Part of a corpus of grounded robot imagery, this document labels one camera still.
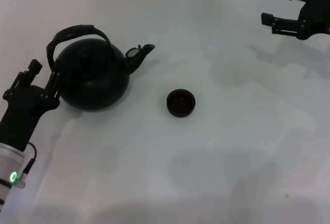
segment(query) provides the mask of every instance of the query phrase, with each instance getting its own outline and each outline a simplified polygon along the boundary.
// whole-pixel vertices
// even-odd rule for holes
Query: tabletop
[[[37,161],[0,223],[329,223],[330,37],[272,35],[260,18],[297,19],[302,6],[0,0],[0,92],[34,58],[44,66],[34,83],[44,87],[46,45],[72,25],[95,25],[123,53],[156,45],[111,108],[61,100],[42,116],[31,138]],[[196,98],[181,119],[166,107],[178,88]],[[0,101],[1,116],[6,108]]]

